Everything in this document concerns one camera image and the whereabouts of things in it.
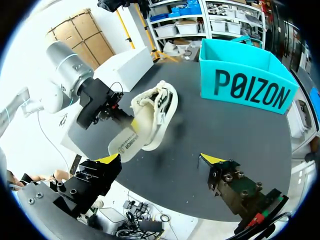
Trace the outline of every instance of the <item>yellow pole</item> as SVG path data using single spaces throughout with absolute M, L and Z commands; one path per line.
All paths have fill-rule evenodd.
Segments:
M 147 29 L 147 25 L 146 25 L 146 23 L 145 23 L 145 20 L 144 20 L 144 18 L 142 17 L 141 12 L 140 12 L 140 10 L 139 10 L 139 8 L 138 8 L 138 4 L 136 3 L 136 4 L 134 4 L 134 6 L 135 6 L 135 10 L 136 10 L 136 12 L 138 13 L 139 18 L 140 18 L 140 20 L 141 20 L 141 22 L 142 22 L 142 25 L 143 25 L 143 27 L 144 27 L 144 29 L 145 29 L 145 32 L 146 32 L 146 35 L 147 35 L 147 37 L 148 37 L 148 39 L 149 39 L 150 45 L 151 45 L 151 47 L 152 47 L 152 50 L 157 50 L 156 47 L 155 47 L 155 45 L 154 45 L 154 43 L 153 43 L 153 41 L 152 41 L 152 39 L 151 39 L 151 36 L 150 36 L 150 33 L 149 33 L 148 29 Z M 156 59 L 159 58 L 159 55 L 158 55 L 158 53 L 157 53 L 156 51 L 154 52 L 154 55 L 155 55 L 155 58 L 156 58 Z
M 130 43 L 131 48 L 132 48 L 132 49 L 135 49 L 135 45 L 134 45 L 134 43 L 132 42 L 132 40 L 131 40 L 131 38 L 130 38 L 130 35 L 129 35 L 129 33 L 128 33 L 128 30 L 127 30 L 127 28 L 126 28 L 126 26 L 125 26 L 125 24 L 124 24 L 124 21 L 122 20 L 122 18 L 121 18 L 121 16 L 120 16 L 120 13 L 118 12 L 118 9 L 117 9 L 115 12 L 116 12 L 116 14 L 118 15 L 118 18 L 119 18 L 119 20 L 120 20 L 120 22 L 121 22 L 121 25 L 122 25 L 122 27 L 123 27 L 123 29 L 124 29 L 125 35 L 126 35 L 126 37 L 127 37 L 127 40 L 128 40 L 129 43 Z

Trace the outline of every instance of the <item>shelf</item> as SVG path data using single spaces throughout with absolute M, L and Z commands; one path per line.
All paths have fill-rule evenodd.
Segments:
M 227 32 L 227 31 L 211 31 L 211 34 L 223 35 L 223 36 L 231 36 L 231 37 L 235 37 L 235 38 L 242 37 L 241 34 L 235 34 L 235 33 Z
M 255 23 L 255 22 L 249 21 L 249 20 L 240 19 L 240 18 L 237 18 L 237 17 L 220 16 L 220 15 L 209 15 L 209 19 L 210 20 L 217 20 L 217 19 L 233 20 L 233 21 L 239 21 L 239 22 L 247 23 L 247 24 L 250 24 L 251 26 L 254 26 L 254 27 L 263 28 L 262 24 Z
M 176 34 L 173 36 L 166 36 L 166 37 L 157 37 L 156 40 L 162 40 L 162 39 L 173 39 L 173 38 L 183 38 L 183 37 L 206 37 L 207 34 L 203 33 L 203 32 L 199 32 L 197 34 L 186 34 L 186 35 L 182 35 L 182 34 Z
M 177 2 L 185 2 L 186 0 L 165 0 L 165 1 L 160 1 L 154 4 L 150 4 L 149 7 L 150 8 L 155 8 L 155 7 L 159 7 L 161 5 L 167 5 L 167 4 L 175 4 Z
M 240 2 L 236 2 L 236 1 L 230 1 L 230 0 L 205 0 L 206 2 L 215 2 L 215 3 L 224 3 L 224 4 L 232 4 L 232 5 L 237 5 L 237 6 L 241 6 L 247 9 L 251 9 L 257 12 L 262 12 L 261 9 L 258 9 L 254 6 L 249 6 Z
M 151 21 L 151 24 L 157 24 L 157 23 L 162 23 L 166 21 L 171 21 L 175 19 L 187 19 L 187 18 L 203 18 L 202 14 L 192 14 L 192 15 L 182 15 L 182 16 L 175 16 L 175 17 L 167 17 L 164 19 L 156 20 L 156 21 Z

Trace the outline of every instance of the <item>shoe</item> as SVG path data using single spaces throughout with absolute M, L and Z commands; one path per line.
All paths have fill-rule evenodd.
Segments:
M 131 108 L 138 123 L 138 135 L 147 134 L 143 150 L 152 151 L 161 144 L 177 106 L 176 89 L 163 80 L 132 99 Z

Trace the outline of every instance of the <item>yellow pad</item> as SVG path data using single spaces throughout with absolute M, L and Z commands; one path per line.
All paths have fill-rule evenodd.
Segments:
M 226 162 L 227 160 L 223 160 L 223 159 L 220 159 L 220 158 L 217 158 L 217 157 L 213 157 L 213 156 L 209 156 L 209 155 L 206 155 L 204 153 L 200 153 L 202 157 L 204 157 L 205 160 L 207 160 L 210 164 L 216 164 L 216 163 L 219 163 L 219 162 Z
M 109 164 L 114 159 L 116 159 L 116 157 L 118 157 L 118 155 L 119 155 L 119 153 L 115 153 L 115 154 L 112 154 L 111 156 L 106 156 L 106 157 L 103 157 L 103 158 L 100 158 L 100 159 L 97 159 L 94 161 L 99 161 L 100 163 L 103 163 L 103 164 Z

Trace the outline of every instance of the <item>black table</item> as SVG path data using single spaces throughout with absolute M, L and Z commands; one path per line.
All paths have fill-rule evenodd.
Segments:
M 117 181 L 158 205 L 186 215 L 216 221 L 239 221 L 219 197 L 214 197 L 197 170 L 199 153 L 233 159 L 263 193 L 288 192 L 291 138 L 285 115 L 235 103 L 200 97 L 200 66 L 196 62 L 154 65 L 120 101 L 128 114 L 131 99 L 160 80 L 178 92 L 177 111 L 154 151 L 141 150 L 122 165 Z M 74 125 L 69 136 L 91 159 L 105 157 L 120 128 L 111 120 L 87 131 Z

